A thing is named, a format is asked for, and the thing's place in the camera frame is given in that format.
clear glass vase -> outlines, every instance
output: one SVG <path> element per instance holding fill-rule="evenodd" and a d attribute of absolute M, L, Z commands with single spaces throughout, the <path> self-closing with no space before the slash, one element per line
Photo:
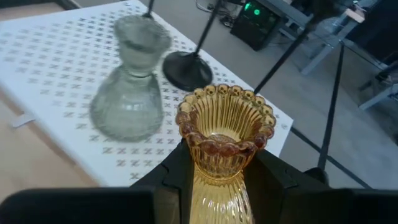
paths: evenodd
<path fill-rule="evenodd" d="M 185 96 L 176 123 L 195 161 L 190 223 L 254 223 L 242 170 L 274 135 L 261 96 L 208 85 Z"/>
<path fill-rule="evenodd" d="M 140 141 L 163 120 L 159 84 L 152 73 L 171 38 L 155 20 L 126 16 L 116 21 L 122 65 L 101 84 L 90 106 L 94 126 L 118 141 Z"/>

white pegboard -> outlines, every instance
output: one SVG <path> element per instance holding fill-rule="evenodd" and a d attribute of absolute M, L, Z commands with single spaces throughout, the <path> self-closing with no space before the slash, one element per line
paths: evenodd
<path fill-rule="evenodd" d="M 165 113 L 158 133 L 142 142 L 115 142 L 94 129 L 88 117 L 97 88 L 120 64 L 115 20 L 145 11 L 139 1 L 127 1 L 0 23 L 1 88 L 101 185 L 133 184 L 181 139 L 174 123 L 175 108 L 187 92 L 165 79 L 162 62 L 155 71 Z M 173 37 L 165 55 L 195 48 L 170 24 L 154 17 Z M 210 64 L 215 83 L 252 89 L 206 52 L 200 54 Z M 274 108 L 277 126 L 267 150 L 279 156 L 293 120 L 268 103 Z"/>

black lamp base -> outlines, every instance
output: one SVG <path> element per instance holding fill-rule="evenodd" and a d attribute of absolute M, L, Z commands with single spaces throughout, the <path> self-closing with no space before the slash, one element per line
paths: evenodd
<path fill-rule="evenodd" d="M 193 91 L 203 88 L 213 80 L 210 66 L 198 55 L 188 52 L 173 52 L 163 62 L 163 73 L 177 88 Z"/>

white table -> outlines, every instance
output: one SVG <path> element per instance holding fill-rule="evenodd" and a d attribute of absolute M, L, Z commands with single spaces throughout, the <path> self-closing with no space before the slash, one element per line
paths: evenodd
<path fill-rule="evenodd" d="M 15 127 L 34 120 L 64 152 L 102 186 L 128 186 L 146 175 L 178 144 L 176 109 L 187 92 L 173 87 L 157 67 L 165 118 L 158 133 L 137 143 L 112 141 L 90 123 L 88 105 L 100 83 L 120 64 L 113 35 L 116 19 L 142 14 L 139 1 L 28 17 L 0 23 L 0 87 L 23 111 Z M 195 44 L 163 21 L 174 38 L 172 48 L 191 51 Z M 206 52 L 214 83 L 252 89 Z M 293 120 L 273 107 L 275 135 L 267 150 L 279 156 Z"/>

amber glass vase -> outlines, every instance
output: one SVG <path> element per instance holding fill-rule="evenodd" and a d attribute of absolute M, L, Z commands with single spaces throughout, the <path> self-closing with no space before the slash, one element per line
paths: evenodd
<path fill-rule="evenodd" d="M 274 134 L 272 108 L 240 86 L 208 85 L 176 122 L 195 161 L 190 223 L 254 223 L 242 169 Z"/>

